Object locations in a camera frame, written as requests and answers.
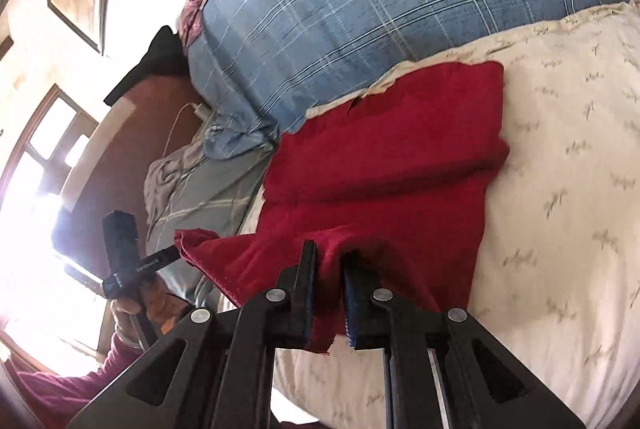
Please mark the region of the person's left hand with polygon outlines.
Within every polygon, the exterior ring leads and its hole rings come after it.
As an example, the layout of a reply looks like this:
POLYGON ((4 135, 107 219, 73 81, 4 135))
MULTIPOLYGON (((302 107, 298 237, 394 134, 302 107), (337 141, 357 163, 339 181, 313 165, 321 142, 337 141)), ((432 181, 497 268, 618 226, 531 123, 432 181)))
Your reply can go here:
POLYGON ((122 296, 111 301, 115 334, 129 347, 140 349, 140 340, 132 320, 142 309, 145 309, 146 318, 160 330, 160 334, 166 335, 189 308, 190 303, 171 293, 165 281, 157 276, 153 282, 141 285, 139 299, 122 296))

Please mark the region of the magenta left sleeve forearm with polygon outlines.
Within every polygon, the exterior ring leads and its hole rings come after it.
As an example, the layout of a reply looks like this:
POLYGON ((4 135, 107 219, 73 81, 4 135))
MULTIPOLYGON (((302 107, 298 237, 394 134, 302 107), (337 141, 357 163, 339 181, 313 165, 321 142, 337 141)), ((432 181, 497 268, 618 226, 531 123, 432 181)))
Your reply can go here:
POLYGON ((85 376, 62 377, 45 373, 10 371, 18 391, 46 428, 65 428, 90 401, 142 354, 112 337, 103 365, 85 376))

